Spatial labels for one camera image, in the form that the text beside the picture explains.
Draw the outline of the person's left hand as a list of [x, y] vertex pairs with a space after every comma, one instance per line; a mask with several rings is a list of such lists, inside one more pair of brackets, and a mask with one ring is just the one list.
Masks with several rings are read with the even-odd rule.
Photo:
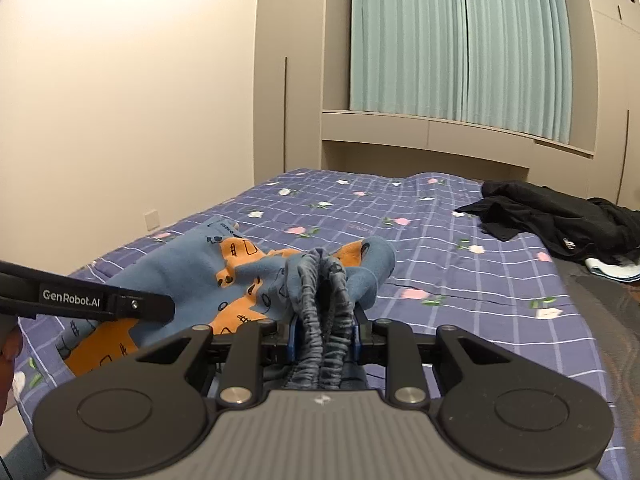
[[15, 326], [6, 336], [0, 356], [0, 422], [8, 405], [9, 393], [12, 391], [15, 360], [23, 350], [23, 333], [20, 326]]

